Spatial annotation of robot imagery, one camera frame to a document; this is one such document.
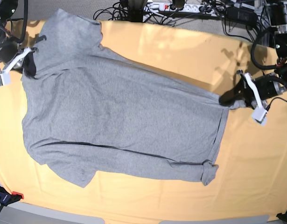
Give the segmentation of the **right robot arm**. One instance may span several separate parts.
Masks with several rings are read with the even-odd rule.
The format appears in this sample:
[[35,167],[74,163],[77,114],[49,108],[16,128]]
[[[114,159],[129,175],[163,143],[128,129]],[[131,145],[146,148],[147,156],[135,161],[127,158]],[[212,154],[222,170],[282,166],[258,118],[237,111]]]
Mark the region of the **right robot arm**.
[[0,75],[9,73],[12,70],[20,73],[25,72],[29,77],[36,74],[33,53],[37,48],[23,48],[28,24],[28,1],[23,4],[23,23],[20,37],[16,37],[11,29],[7,29],[8,22],[18,7],[17,0],[0,0]]

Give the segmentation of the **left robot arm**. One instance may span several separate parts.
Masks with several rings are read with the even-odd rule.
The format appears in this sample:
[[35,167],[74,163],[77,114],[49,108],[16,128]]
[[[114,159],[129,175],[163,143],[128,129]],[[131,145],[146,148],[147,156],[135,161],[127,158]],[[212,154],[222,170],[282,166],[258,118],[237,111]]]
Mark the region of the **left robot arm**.
[[261,75],[238,70],[234,87],[219,97],[222,106],[242,102],[254,110],[269,108],[266,101],[287,91],[287,0],[267,0],[260,20],[263,28],[250,47],[250,62]]

